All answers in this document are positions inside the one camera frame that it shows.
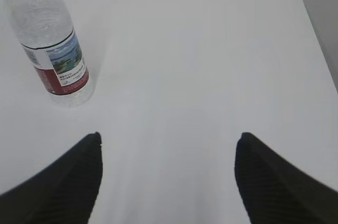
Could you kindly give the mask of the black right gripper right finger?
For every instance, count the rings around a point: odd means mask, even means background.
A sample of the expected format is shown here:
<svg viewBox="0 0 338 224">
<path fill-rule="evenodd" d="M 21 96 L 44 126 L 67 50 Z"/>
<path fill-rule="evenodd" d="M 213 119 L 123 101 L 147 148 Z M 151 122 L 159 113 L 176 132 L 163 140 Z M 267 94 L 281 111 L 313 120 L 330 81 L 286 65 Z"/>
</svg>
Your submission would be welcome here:
<svg viewBox="0 0 338 224">
<path fill-rule="evenodd" d="M 237 142 L 234 177 L 251 223 L 337 223 L 337 191 L 251 133 Z"/>
</svg>

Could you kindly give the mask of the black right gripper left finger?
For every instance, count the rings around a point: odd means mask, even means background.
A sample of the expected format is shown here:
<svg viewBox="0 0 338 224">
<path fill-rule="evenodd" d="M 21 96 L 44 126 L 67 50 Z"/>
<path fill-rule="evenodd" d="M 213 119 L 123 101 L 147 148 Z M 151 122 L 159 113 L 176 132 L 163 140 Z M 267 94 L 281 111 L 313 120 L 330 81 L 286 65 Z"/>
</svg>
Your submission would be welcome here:
<svg viewBox="0 0 338 224">
<path fill-rule="evenodd" d="M 88 223 L 102 180 L 101 135 L 89 134 L 1 194 L 1 223 Z"/>
</svg>

